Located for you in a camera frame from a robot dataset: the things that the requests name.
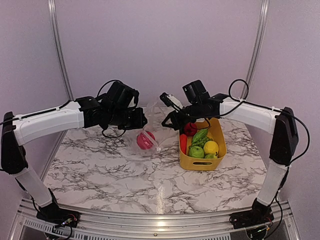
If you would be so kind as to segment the clear zip top bag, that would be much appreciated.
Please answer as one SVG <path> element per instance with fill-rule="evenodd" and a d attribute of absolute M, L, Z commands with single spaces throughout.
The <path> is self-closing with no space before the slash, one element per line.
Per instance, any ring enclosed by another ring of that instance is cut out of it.
<path fill-rule="evenodd" d="M 140 147 L 137 145 L 137 150 L 140 155 L 152 156 L 153 154 L 160 153 L 162 150 L 164 150 L 165 145 L 167 145 L 169 141 L 176 136 L 176 133 L 173 129 L 162 126 L 162 121 L 168 114 L 167 110 L 167 107 L 161 106 L 159 101 L 150 102 L 144 108 L 144 115 L 147 119 L 147 124 L 138 132 L 137 136 L 141 132 L 149 131 L 154 135 L 155 141 L 153 141 L 150 136 L 147 136 L 154 145 L 152 148 L 146 150 L 140 149 Z"/>

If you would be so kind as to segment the green apple toy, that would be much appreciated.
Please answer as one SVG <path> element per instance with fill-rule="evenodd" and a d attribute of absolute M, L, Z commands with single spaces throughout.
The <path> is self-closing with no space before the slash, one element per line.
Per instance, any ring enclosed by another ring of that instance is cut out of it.
<path fill-rule="evenodd" d="M 200 146 L 191 146 L 188 151 L 188 156 L 192 158 L 203 159 L 205 157 L 205 152 Z"/>

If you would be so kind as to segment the red apple toy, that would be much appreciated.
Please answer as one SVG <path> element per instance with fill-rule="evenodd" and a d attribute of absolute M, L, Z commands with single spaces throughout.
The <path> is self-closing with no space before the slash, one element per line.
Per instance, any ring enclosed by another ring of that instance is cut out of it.
<path fill-rule="evenodd" d="M 154 143 L 151 141 L 151 139 L 148 136 L 151 137 L 153 141 L 156 140 L 155 136 L 149 131 L 145 131 L 145 132 L 142 131 L 136 137 L 136 143 L 140 147 L 140 149 L 148 150 L 154 146 Z"/>

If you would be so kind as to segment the yellow lemon toy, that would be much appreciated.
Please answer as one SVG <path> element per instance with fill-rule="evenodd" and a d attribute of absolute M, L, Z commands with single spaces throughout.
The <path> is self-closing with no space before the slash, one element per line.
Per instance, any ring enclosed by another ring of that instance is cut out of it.
<path fill-rule="evenodd" d="M 213 154 L 217 155 L 219 153 L 219 145 L 215 141 L 207 141 L 204 144 L 203 151 L 205 155 Z"/>

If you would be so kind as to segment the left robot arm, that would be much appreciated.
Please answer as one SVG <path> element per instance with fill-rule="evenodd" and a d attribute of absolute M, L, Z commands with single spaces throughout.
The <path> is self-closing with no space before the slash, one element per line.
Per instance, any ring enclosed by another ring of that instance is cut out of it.
<path fill-rule="evenodd" d="M 142 129 L 147 124 L 143 108 L 138 106 L 138 90 L 114 79 L 106 93 L 84 96 L 45 110 L 14 115 L 7 112 L 1 122 L 0 166 L 12 175 L 43 209 L 53 223 L 63 219 L 54 195 L 38 174 L 28 165 L 25 145 L 56 133 L 99 126 L 118 130 Z"/>

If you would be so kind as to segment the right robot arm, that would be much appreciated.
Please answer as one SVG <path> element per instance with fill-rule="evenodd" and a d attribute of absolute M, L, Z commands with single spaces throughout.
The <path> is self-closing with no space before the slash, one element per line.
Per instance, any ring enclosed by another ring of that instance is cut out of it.
<path fill-rule="evenodd" d="M 162 122 L 164 127 L 179 130 L 186 123 L 198 119 L 223 118 L 256 127 L 272 135 L 267 174 L 252 209 L 247 214 L 247 219 L 252 224 L 260 223 L 267 216 L 267 208 L 286 181 L 299 142 L 292 109 L 259 106 L 244 99 L 233 99 L 223 93 L 209 96 L 206 92 L 192 96 L 188 106 L 182 106 L 176 97 L 165 92 L 159 98 L 166 106 L 173 108 Z"/>

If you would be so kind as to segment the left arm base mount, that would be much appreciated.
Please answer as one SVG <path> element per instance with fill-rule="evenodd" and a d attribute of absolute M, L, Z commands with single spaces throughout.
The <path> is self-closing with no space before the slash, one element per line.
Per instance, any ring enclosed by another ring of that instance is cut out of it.
<path fill-rule="evenodd" d="M 68 219 L 71 219 L 71 222 L 66 223 L 66 225 L 72 228 L 76 228 L 80 219 L 80 213 L 78 211 L 61 208 L 58 212 L 54 212 L 51 216 L 46 216 L 39 211 L 36 214 L 36 218 L 49 223 L 53 223 L 58 227 L 62 227 L 64 222 L 66 222 Z"/>

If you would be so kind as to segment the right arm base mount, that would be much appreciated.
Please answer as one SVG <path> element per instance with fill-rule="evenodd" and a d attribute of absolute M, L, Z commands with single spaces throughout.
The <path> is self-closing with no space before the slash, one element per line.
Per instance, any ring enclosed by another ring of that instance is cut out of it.
<path fill-rule="evenodd" d="M 229 217 L 229 222 L 233 225 L 234 229 L 241 229 L 264 223 L 271 223 L 274 219 L 272 211 L 268 211 L 265 215 L 261 215 L 258 211 L 246 210 L 232 213 Z"/>

